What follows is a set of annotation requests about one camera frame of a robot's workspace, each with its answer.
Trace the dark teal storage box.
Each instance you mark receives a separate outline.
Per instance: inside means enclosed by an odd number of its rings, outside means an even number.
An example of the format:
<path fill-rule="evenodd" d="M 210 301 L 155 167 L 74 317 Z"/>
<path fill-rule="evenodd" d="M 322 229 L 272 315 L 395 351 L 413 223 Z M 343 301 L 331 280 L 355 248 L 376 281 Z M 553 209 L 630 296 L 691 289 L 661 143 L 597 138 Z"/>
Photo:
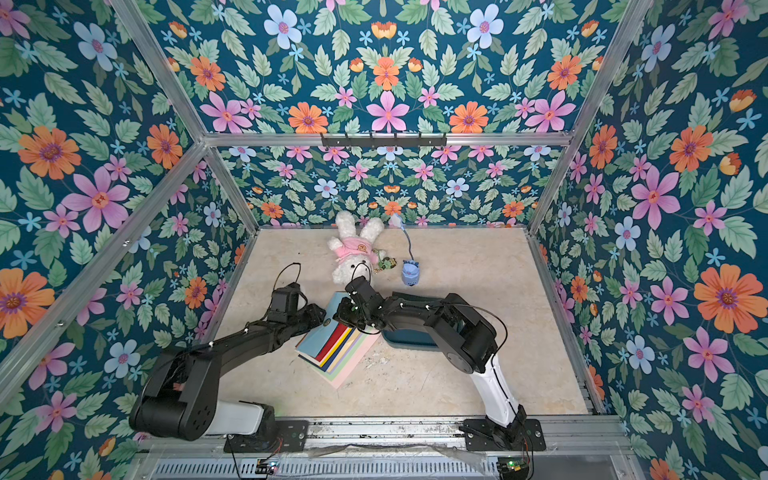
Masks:
<path fill-rule="evenodd" d="M 424 297 L 406 292 L 395 291 L 393 295 L 415 302 L 436 303 L 440 301 L 440 298 L 437 297 Z M 439 350 L 432 337 L 428 333 L 421 331 L 398 329 L 397 331 L 384 331 L 381 333 L 381 336 L 392 348 L 433 352 Z"/>

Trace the yellow envelope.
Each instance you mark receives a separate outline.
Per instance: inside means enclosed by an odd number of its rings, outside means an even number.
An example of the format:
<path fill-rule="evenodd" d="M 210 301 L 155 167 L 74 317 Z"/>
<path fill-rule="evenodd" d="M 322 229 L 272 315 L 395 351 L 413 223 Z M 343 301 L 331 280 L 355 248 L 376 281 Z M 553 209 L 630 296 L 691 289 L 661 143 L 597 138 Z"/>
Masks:
<path fill-rule="evenodd" d="M 349 336 L 341 343 L 338 349 L 327 359 L 324 365 L 319 365 L 317 361 L 313 361 L 312 365 L 323 372 L 332 371 L 342 360 L 344 355 L 355 345 L 355 343 L 363 336 L 359 330 L 352 330 Z"/>

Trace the small green flower toy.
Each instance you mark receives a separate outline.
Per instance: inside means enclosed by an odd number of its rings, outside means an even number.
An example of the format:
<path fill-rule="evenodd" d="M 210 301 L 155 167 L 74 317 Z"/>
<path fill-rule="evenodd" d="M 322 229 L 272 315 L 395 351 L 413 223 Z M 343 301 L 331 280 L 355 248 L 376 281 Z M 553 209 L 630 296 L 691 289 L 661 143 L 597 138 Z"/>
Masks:
<path fill-rule="evenodd" d="M 392 257 L 384 257 L 378 262 L 378 269 L 381 271 L 391 270 L 397 266 L 397 260 Z"/>

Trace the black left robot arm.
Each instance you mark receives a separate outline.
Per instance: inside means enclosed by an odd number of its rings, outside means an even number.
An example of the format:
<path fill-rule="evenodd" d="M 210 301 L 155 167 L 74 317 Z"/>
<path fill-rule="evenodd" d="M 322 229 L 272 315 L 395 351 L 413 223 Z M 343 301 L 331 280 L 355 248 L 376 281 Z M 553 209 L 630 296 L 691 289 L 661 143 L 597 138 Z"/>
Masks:
<path fill-rule="evenodd" d="M 259 414 L 241 414 L 219 401 L 222 376 L 272 353 L 288 340 L 322 325 L 326 311 L 307 300 L 293 282 L 271 293 L 262 318 L 219 340 L 168 347 L 158 356 L 129 416 L 136 432 L 194 441 L 204 435 L 241 435 Z"/>

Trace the blue cat desk lamp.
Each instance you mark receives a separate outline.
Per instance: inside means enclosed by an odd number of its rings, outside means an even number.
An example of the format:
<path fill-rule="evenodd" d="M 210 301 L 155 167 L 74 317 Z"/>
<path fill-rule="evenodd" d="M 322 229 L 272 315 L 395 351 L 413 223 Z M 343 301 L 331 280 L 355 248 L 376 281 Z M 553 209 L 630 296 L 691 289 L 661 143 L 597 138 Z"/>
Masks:
<path fill-rule="evenodd" d="M 415 260 L 415 257 L 413 255 L 413 250 L 412 250 L 413 243 L 406 229 L 406 225 L 403 220 L 403 217 L 398 213 L 393 214 L 390 217 L 389 225 L 391 227 L 399 229 L 403 233 L 406 239 L 408 257 L 403 261 L 402 270 L 401 270 L 401 279 L 406 286 L 414 287 L 420 281 L 420 265 L 419 265 L 419 262 Z"/>

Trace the light blue envelope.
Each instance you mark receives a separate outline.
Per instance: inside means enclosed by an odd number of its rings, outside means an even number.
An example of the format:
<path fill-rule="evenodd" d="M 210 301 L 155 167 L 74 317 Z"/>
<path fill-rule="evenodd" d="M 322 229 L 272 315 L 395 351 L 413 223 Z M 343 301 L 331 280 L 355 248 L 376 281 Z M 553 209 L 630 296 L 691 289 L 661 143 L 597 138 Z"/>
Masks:
<path fill-rule="evenodd" d="M 340 301 L 347 297 L 347 293 L 334 293 L 326 308 L 325 322 L 322 326 L 312 329 L 301 339 L 301 341 L 296 346 L 296 351 L 298 354 L 303 352 L 308 353 L 310 356 L 314 356 L 320 351 L 321 347 L 329 339 L 336 326 L 340 324 L 333 319 L 333 315 L 336 312 Z"/>

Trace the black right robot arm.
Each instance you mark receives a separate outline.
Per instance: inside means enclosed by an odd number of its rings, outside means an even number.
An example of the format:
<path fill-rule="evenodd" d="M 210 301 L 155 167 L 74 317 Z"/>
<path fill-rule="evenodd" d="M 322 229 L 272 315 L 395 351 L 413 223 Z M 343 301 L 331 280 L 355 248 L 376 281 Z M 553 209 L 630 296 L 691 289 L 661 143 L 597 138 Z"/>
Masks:
<path fill-rule="evenodd" d="M 451 365 L 470 376 L 491 435 L 512 440 L 523 429 L 527 413 L 501 371 L 497 332 L 476 307 L 455 293 L 442 299 L 401 292 L 383 297 L 363 277 L 353 279 L 345 291 L 334 320 L 361 331 L 428 335 Z"/>

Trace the navy blue envelope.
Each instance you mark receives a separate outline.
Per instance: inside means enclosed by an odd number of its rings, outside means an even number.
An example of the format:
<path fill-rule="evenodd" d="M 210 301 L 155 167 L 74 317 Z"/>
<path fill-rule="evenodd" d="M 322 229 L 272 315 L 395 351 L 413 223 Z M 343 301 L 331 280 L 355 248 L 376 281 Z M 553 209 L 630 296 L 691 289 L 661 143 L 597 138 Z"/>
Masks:
<path fill-rule="evenodd" d="M 317 354 L 310 356 L 308 353 L 300 352 L 299 356 L 310 364 L 323 369 L 353 333 L 355 333 L 354 329 L 338 326 Z"/>

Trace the light green envelope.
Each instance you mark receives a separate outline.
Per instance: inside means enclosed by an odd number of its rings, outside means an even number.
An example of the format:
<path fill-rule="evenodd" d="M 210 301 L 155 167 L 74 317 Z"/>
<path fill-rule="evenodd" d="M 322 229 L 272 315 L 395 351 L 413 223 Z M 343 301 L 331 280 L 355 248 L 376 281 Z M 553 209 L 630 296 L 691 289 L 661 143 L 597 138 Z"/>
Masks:
<path fill-rule="evenodd" d="M 333 358 L 316 372 L 334 388 L 338 388 L 377 340 L 377 335 L 353 334 Z"/>

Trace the red envelope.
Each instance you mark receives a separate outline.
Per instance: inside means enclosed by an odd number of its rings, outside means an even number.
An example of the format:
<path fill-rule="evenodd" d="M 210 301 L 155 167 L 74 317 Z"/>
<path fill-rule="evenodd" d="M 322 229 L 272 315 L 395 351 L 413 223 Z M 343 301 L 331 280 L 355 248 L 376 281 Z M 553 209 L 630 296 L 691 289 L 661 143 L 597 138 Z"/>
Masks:
<path fill-rule="evenodd" d="M 330 338 L 323 345 L 322 349 L 315 357 L 315 360 L 319 365 L 324 365 L 327 359 L 333 355 L 338 349 L 339 345 L 345 341 L 345 339 L 351 333 L 351 329 L 343 324 L 338 324 L 331 334 Z"/>

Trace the white plush bunny toy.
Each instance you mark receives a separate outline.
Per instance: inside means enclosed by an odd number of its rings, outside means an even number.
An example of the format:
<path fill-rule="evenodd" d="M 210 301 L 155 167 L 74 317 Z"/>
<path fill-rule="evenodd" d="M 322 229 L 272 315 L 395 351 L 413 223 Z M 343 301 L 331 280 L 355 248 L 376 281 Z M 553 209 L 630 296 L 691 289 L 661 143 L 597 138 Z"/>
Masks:
<path fill-rule="evenodd" d="M 374 270 L 385 255 L 375 248 L 376 240 L 385 230 L 384 223 L 374 218 L 358 230 L 349 211 L 339 212 L 335 222 L 338 234 L 327 242 L 329 250 L 336 256 L 333 282 L 340 287 L 358 277 L 373 282 Z"/>

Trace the black wall hook rail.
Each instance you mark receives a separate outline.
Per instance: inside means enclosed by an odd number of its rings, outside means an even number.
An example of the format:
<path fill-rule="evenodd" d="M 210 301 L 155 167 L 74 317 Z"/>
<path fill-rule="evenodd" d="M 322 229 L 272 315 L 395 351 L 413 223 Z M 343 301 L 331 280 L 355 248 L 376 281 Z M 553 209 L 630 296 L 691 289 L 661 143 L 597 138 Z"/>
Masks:
<path fill-rule="evenodd" d="M 320 135 L 322 147 L 359 147 L 377 149 L 379 147 L 401 147 L 404 149 L 420 147 L 444 147 L 448 145 L 446 134 L 328 134 Z"/>

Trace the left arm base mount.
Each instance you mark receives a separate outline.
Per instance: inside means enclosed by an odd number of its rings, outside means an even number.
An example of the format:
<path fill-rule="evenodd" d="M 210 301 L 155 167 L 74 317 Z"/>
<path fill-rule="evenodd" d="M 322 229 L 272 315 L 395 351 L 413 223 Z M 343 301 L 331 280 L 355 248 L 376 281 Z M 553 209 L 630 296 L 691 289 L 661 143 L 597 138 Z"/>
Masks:
<path fill-rule="evenodd" d="M 271 405 L 241 403 L 241 406 L 259 407 L 260 421 L 253 433 L 229 434 L 224 444 L 226 453 L 277 454 L 304 450 L 309 430 L 307 420 L 277 418 Z"/>

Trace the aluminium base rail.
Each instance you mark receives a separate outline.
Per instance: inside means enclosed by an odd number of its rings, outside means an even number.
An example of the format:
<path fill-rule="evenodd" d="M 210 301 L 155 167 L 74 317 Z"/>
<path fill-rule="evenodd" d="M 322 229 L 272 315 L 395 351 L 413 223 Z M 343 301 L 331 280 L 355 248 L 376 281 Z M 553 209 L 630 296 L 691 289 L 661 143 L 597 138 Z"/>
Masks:
<path fill-rule="evenodd" d="M 144 442 L 130 479 L 642 479 L 615 416 L 534 416 L 512 447 L 480 417 L 286 417 L 270 440 Z"/>

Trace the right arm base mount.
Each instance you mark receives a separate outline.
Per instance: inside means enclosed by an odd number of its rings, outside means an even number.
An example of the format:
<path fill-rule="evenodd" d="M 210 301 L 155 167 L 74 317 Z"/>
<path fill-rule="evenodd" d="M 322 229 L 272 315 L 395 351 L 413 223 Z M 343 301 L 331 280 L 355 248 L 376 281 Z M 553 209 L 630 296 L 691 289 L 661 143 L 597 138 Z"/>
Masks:
<path fill-rule="evenodd" d="M 493 422 L 489 417 L 465 419 L 459 426 L 468 451 L 532 451 L 546 450 L 541 422 L 529 418 L 520 407 L 519 414 L 507 426 Z"/>

